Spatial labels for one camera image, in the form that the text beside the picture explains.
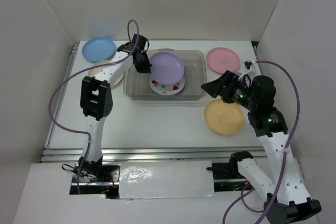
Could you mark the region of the white watermelon pattern plate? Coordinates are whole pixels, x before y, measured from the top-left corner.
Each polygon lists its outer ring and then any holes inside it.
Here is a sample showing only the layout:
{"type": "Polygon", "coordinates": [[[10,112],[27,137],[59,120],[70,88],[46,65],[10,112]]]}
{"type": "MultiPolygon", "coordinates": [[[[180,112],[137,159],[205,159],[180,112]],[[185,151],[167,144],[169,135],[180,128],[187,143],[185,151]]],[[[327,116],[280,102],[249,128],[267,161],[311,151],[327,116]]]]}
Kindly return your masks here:
{"type": "Polygon", "coordinates": [[[153,78],[149,78],[150,89],[158,95],[176,95],[180,93],[185,87],[185,78],[183,77],[179,82],[174,84],[161,84],[155,81],[153,78]]]}

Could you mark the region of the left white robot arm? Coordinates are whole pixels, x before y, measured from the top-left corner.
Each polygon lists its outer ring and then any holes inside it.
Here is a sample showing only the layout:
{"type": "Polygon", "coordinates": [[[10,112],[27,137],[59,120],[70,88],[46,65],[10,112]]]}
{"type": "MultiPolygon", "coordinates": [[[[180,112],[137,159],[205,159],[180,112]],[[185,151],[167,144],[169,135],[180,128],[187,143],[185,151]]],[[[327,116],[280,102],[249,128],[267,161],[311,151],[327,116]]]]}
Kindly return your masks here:
{"type": "Polygon", "coordinates": [[[152,65],[146,53],[148,48],[148,39],[135,34],[130,42],[117,49],[115,56],[102,70],[82,80],[80,107],[85,116],[85,131],[89,135],[87,147],[79,159],[79,170],[93,182],[103,177],[102,133],[105,120],[113,108],[112,88],[132,66],[138,73],[151,72],[152,65]]]}

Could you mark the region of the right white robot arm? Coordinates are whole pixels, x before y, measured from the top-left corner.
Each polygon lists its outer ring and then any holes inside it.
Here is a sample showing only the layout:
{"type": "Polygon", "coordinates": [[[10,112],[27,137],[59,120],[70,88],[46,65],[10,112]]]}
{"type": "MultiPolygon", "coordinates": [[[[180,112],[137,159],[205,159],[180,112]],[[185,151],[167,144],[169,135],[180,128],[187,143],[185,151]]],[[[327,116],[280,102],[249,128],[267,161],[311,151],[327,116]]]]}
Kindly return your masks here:
{"type": "Polygon", "coordinates": [[[225,103],[236,103],[248,110],[249,123],[267,154],[273,179],[260,169],[248,151],[232,154],[228,170],[233,177],[245,177],[263,199],[261,218],[267,218],[269,223],[293,223],[319,213],[321,204],[311,198],[287,145],[288,128],[274,106],[274,81],[267,76],[255,76],[247,86],[238,75],[226,71],[201,88],[213,98],[219,97],[225,103]]]}

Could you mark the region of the clear plastic bin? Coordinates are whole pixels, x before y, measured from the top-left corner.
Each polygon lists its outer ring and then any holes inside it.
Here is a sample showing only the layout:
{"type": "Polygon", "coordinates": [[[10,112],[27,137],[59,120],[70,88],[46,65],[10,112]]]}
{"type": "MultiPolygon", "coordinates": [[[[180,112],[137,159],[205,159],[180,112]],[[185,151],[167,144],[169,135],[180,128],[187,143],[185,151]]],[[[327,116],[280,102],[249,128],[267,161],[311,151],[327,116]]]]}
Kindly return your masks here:
{"type": "Polygon", "coordinates": [[[151,57],[157,52],[170,52],[178,56],[184,64],[185,87],[176,95],[158,95],[149,87],[149,74],[137,73],[135,67],[128,70],[123,93],[138,101],[198,101],[205,96],[201,85],[207,82],[204,55],[197,50],[149,50],[151,57]]]}

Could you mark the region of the orange plastic plate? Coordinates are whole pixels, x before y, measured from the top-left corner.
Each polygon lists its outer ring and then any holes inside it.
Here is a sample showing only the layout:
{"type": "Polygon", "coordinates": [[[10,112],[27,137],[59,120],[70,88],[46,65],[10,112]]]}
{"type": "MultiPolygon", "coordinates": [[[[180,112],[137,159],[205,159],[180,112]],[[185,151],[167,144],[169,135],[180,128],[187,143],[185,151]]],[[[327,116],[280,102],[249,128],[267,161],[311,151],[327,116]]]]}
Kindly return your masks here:
{"type": "Polygon", "coordinates": [[[238,105],[227,104],[221,99],[216,99],[205,107],[204,120],[213,132],[220,135],[233,135],[244,126],[245,116],[238,105]]]}

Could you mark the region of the pink plastic plate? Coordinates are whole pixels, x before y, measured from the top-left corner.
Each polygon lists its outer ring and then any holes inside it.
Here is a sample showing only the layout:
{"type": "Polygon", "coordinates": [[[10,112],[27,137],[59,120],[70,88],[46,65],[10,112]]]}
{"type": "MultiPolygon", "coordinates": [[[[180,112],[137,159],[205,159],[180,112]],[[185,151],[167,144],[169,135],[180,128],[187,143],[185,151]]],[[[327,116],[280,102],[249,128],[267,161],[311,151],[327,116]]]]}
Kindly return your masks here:
{"type": "Polygon", "coordinates": [[[216,73],[225,73],[227,70],[235,72],[240,68],[240,58],[238,54],[224,47],[211,49],[207,53],[206,63],[209,68],[216,73]]]}

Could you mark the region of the blue plastic plate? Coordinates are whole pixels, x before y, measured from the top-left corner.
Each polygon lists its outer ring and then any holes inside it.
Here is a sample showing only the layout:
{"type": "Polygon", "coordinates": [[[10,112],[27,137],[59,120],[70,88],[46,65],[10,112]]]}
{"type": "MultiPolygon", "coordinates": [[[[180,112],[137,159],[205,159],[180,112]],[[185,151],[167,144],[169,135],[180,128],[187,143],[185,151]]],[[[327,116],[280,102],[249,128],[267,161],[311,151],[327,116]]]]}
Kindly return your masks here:
{"type": "Polygon", "coordinates": [[[114,56],[115,52],[115,43],[107,37],[93,38],[87,41],[82,48],[84,58],[90,62],[108,60],[114,56]]]}

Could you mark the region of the cream plastic plate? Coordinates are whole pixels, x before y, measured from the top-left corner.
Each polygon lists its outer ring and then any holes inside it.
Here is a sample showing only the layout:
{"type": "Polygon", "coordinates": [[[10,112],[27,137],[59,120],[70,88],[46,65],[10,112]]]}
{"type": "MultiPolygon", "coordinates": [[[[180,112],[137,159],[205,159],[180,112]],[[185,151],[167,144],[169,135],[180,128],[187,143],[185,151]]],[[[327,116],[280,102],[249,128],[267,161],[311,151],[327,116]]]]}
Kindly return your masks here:
{"type": "MultiPolygon", "coordinates": [[[[107,71],[104,70],[104,69],[107,68],[108,66],[104,66],[104,65],[108,64],[109,62],[110,62],[110,60],[102,60],[102,61],[96,62],[93,65],[95,68],[94,69],[90,69],[88,71],[87,76],[89,76],[89,77],[97,77],[97,76],[103,75],[104,73],[107,73],[107,71]]],[[[116,79],[116,81],[114,83],[114,86],[117,86],[123,80],[123,77],[124,77],[124,73],[122,73],[118,77],[118,79],[116,79]]]]}

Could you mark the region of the white front cover panel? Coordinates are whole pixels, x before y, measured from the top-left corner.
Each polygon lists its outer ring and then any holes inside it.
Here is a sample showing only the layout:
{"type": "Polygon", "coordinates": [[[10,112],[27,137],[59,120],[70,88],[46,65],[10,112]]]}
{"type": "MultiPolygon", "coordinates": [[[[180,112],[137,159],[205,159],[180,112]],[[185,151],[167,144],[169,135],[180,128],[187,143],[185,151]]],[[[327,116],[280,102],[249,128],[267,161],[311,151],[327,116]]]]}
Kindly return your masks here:
{"type": "Polygon", "coordinates": [[[215,196],[210,161],[123,162],[121,199],[207,198],[215,196]]]}

